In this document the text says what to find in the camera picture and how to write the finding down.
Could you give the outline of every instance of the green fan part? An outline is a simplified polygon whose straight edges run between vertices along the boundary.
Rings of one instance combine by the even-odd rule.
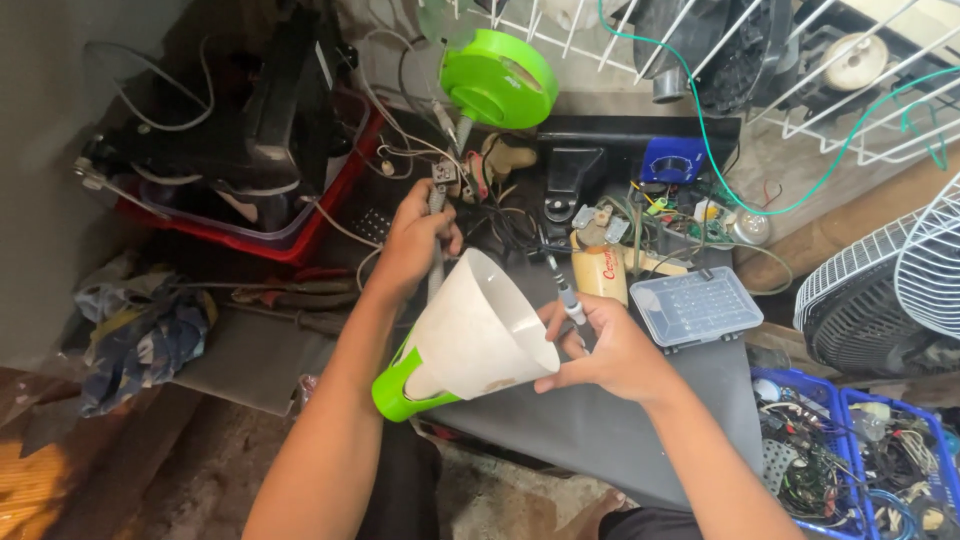
[[[477,30],[462,50],[446,51],[440,86],[466,116],[510,130],[542,122],[558,93],[553,70],[536,49],[493,30]]]

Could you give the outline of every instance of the concrete floor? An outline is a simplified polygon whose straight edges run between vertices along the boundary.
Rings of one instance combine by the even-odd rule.
[[[293,421],[204,398],[114,540],[234,540]],[[441,443],[444,530],[456,540],[573,540],[608,485],[555,479]]]

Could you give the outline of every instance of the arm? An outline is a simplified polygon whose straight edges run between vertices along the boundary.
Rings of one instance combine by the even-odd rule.
[[[579,337],[561,338],[573,361],[536,382],[538,392],[582,382],[599,384],[647,411],[706,540],[804,540],[777,501],[733,449],[703,403],[614,299],[577,295],[599,339],[589,356]],[[565,319],[559,302],[540,310],[546,338]]]
[[[373,489],[383,417],[371,385],[400,303],[426,274],[437,236],[448,254],[462,237],[454,212],[428,216],[429,179],[400,204],[394,225],[337,346],[253,502],[244,540],[356,535]]]

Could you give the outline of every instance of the green plastic part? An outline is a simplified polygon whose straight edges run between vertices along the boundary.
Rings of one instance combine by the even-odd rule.
[[[559,91],[550,65],[529,43],[486,29],[462,50],[446,51],[440,86],[466,116],[509,130],[542,122]]]
[[[423,412],[428,408],[460,401],[460,398],[449,392],[444,392],[437,397],[419,401],[407,399],[407,397],[403,395],[403,385],[407,383],[410,374],[423,364],[423,360],[420,358],[420,352],[416,347],[410,350],[410,353],[403,361],[400,361],[400,354],[403,353],[407,339],[403,340],[403,344],[400,345],[400,348],[396,351],[394,359],[390,361],[387,369],[373,382],[373,403],[376,405],[377,410],[380,411],[380,414],[392,422],[403,422],[414,414]]]

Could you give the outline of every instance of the gray wall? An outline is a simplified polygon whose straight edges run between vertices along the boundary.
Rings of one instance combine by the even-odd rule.
[[[84,67],[83,44],[114,40],[159,55],[186,4],[0,3],[0,365],[58,371],[54,351],[74,316],[72,287],[140,236],[70,173],[113,99],[104,73]]]

